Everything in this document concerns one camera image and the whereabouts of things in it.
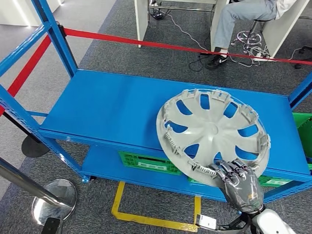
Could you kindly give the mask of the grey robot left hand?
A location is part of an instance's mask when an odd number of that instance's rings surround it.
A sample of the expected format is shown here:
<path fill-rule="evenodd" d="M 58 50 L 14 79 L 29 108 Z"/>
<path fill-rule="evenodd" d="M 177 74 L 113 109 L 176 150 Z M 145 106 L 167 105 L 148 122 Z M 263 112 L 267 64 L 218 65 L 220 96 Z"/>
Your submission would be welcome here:
<path fill-rule="evenodd" d="M 46 220 L 41 234 L 61 234 L 63 225 L 63 219 L 49 217 Z"/>

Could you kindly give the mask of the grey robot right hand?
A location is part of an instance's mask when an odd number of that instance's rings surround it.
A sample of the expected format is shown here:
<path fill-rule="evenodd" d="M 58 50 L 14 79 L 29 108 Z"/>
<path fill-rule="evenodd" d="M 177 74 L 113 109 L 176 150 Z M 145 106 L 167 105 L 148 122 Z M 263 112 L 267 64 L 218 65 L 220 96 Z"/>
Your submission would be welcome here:
<path fill-rule="evenodd" d="M 218 160 L 209 165 L 221 182 L 218 186 L 226 200 L 237 211 L 248 214 L 264 208 L 264 191 L 255 172 L 241 160 Z"/>

